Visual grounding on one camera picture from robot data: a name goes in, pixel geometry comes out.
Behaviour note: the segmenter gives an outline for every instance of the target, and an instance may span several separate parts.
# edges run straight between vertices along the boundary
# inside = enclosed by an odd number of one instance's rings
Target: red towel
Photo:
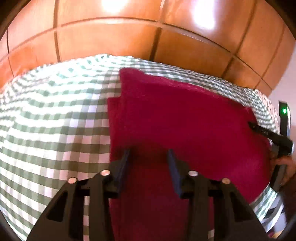
[[[111,161],[124,148],[132,155],[121,197],[110,206],[116,241],[184,239],[188,202],[174,193],[168,149],[207,178],[229,178],[248,202],[268,185],[270,145],[249,128],[256,122],[250,108],[136,69],[121,69],[120,80],[121,97],[108,99]]]

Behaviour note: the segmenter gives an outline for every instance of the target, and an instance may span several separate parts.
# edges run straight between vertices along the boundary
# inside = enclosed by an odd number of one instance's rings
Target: white wall
[[[279,100],[288,103],[291,110],[291,139],[296,143],[296,46],[284,75],[269,99],[277,111],[279,111]]]

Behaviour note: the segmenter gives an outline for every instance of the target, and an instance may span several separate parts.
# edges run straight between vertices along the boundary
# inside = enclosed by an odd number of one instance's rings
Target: black tool
[[[89,238],[113,241],[109,198],[118,198],[129,151],[121,160],[99,164],[93,178],[69,178],[43,211],[27,241],[82,241],[84,197],[90,196]]]
[[[291,114],[287,103],[279,102],[279,115],[281,118],[280,135],[263,128],[255,123],[249,122],[249,126],[255,132],[269,138],[279,147],[277,158],[289,156],[294,152],[294,143],[289,138],[291,126]],[[270,179],[270,186],[276,192],[279,191],[286,171],[287,165],[276,165]]]
[[[100,164],[93,178],[70,178],[46,207],[27,241],[82,241],[83,202],[90,196],[89,240],[114,241],[108,198],[118,198],[129,151],[121,160]],[[207,241],[208,199],[214,200],[215,241],[270,241],[255,213],[227,178],[209,180],[168,152],[175,192],[189,199],[188,228],[184,241]],[[294,240],[296,216],[284,229],[280,241]]]
[[[185,241],[206,241],[209,197],[214,200],[215,241],[270,240],[250,205],[229,179],[209,180],[191,170],[187,163],[168,152],[168,164],[175,192],[189,199]]]

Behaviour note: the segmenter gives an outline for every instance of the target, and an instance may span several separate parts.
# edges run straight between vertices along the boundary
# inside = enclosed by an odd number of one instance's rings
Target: metal screw head
[[[102,176],[108,176],[108,175],[110,175],[110,171],[109,171],[109,170],[102,170],[102,171],[100,172],[100,174],[101,174]]]
[[[73,183],[76,183],[76,182],[77,182],[77,178],[75,178],[75,177],[71,177],[71,178],[68,179],[69,184],[73,184]]]
[[[191,177],[196,177],[198,175],[198,172],[192,170],[192,171],[188,172],[188,175],[191,176]]]
[[[222,182],[223,182],[224,184],[230,184],[230,180],[229,180],[228,178],[223,178],[223,179],[222,179]]]

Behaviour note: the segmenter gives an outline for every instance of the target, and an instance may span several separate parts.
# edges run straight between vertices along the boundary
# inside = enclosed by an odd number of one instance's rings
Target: green gingham tablecloth
[[[219,93],[252,107],[261,126],[278,132],[264,95],[213,76],[106,54],[38,67],[7,83],[0,94],[0,210],[21,240],[69,177],[93,177],[98,163],[109,162],[107,98],[120,95],[123,67]],[[259,220],[276,195],[268,186],[251,204]],[[86,198],[84,240],[88,203]]]

